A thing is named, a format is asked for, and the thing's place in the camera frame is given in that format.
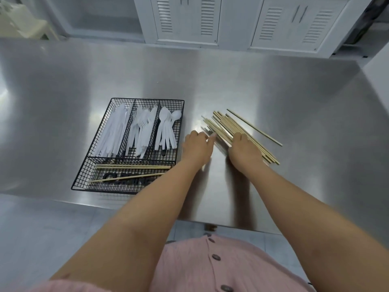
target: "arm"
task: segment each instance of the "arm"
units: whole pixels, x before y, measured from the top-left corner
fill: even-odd
[[[387,289],[387,249],[263,164],[259,150],[245,135],[234,135],[229,154],[233,165],[255,186],[318,291]]]
[[[196,172],[212,154],[215,136],[192,131],[181,161],[145,187],[78,250],[51,280],[120,291],[148,291],[169,232]]]

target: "brown button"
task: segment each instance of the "brown button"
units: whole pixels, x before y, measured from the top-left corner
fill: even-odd
[[[220,289],[222,289],[223,291],[226,291],[226,292],[234,292],[234,289],[232,289],[232,287],[227,286],[227,285],[221,285]]]
[[[220,261],[220,260],[221,260],[220,256],[219,256],[219,255],[216,255],[216,254],[212,254],[212,258],[213,258],[214,260],[217,260],[217,261]]]

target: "pink shirt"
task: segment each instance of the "pink shirt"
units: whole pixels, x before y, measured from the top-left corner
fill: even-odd
[[[56,280],[30,291],[104,290],[91,284]],[[212,235],[165,246],[150,286],[150,292],[157,291],[314,292],[314,289],[256,246]]]

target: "stainless steel countertop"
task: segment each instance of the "stainless steel countertop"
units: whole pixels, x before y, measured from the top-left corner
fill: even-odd
[[[110,98],[177,98],[181,137],[232,109],[284,144],[254,133],[275,171],[389,243],[389,117],[354,62],[0,40],[0,63],[1,193],[119,208],[128,196],[70,190]],[[180,219],[279,232],[222,147]]]

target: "tiled floor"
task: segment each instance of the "tiled floor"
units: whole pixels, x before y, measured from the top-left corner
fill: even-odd
[[[0,194],[0,290],[27,288],[48,279],[114,214],[113,210]],[[168,240],[204,235],[204,225],[176,221]],[[245,240],[307,280],[281,235],[218,227]]]

